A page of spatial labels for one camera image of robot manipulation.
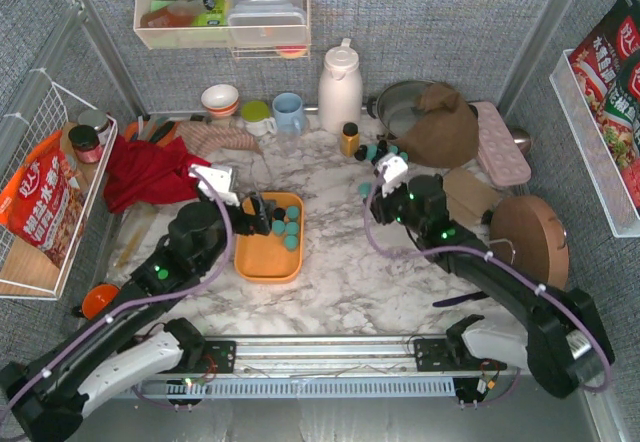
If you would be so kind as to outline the brown cardboard sheet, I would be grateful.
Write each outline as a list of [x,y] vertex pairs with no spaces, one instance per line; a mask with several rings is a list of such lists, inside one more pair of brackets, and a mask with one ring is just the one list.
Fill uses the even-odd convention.
[[443,177],[443,188],[451,218],[467,228],[478,225],[501,198],[496,190],[463,168],[449,171]]

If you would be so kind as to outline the green capsule number 3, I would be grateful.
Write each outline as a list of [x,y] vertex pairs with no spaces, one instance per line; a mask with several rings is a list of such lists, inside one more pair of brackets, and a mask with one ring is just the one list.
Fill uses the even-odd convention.
[[286,216],[290,221],[297,221],[300,216],[300,209],[297,206],[289,206],[286,209]]

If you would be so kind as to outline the black coffee capsule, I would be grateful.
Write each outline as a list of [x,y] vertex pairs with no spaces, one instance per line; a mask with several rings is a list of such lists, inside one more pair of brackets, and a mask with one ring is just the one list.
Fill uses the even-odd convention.
[[273,218],[283,221],[286,217],[286,210],[282,207],[276,207],[273,211]]

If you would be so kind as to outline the green capsule with number 3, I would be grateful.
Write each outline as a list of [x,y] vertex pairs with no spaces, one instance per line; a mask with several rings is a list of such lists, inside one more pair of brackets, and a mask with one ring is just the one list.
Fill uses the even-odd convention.
[[367,198],[371,192],[372,184],[370,182],[363,182],[358,186],[358,193],[361,198]]

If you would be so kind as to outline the orange plastic storage basket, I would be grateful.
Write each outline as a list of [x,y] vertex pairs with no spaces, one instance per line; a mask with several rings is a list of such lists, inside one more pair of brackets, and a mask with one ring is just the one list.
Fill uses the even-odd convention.
[[234,268],[244,279],[259,284],[286,284],[299,274],[304,258],[305,208],[302,199],[292,192],[263,192],[267,201],[277,208],[298,209],[298,232],[294,234],[296,246],[286,243],[287,230],[280,235],[238,235],[234,255]]

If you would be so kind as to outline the green capsule with chinese text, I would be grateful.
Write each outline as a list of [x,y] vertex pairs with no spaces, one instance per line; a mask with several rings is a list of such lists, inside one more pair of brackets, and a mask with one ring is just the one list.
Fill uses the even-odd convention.
[[281,236],[286,230],[286,224],[282,220],[274,220],[271,225],[271,232],[276,236]]

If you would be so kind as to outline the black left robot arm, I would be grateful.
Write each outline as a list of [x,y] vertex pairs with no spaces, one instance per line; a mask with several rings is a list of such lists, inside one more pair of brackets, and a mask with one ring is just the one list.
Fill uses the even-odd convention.
[[95,409],[124,389],[165,371],[189,371],[202,360],[205,337],[184,318],[133,341],[200,286],[234,235],[267,236],[275,204],[260,194],[252,210],[202,196],[182,207],[154,252],[114,299],[63,343],[35,361],[7,364],[1,389],[30,441],[65,441]]

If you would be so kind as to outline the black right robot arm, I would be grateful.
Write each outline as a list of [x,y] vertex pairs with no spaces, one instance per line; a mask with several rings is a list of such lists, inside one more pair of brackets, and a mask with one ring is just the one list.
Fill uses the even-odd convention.
[[606,391],[615,361],[593,298],[535,281],[501,261],[473,232],[450,218],[441,176],[389,182],[384,171],[363,199],[364,229],[377,222],[402,225],[415,236],[411,248],[391,249],[368,239],[388,259],[427,259],[460,276],[503,306],[523,327],[523,363],[550,395],[564,399],[577,389]]

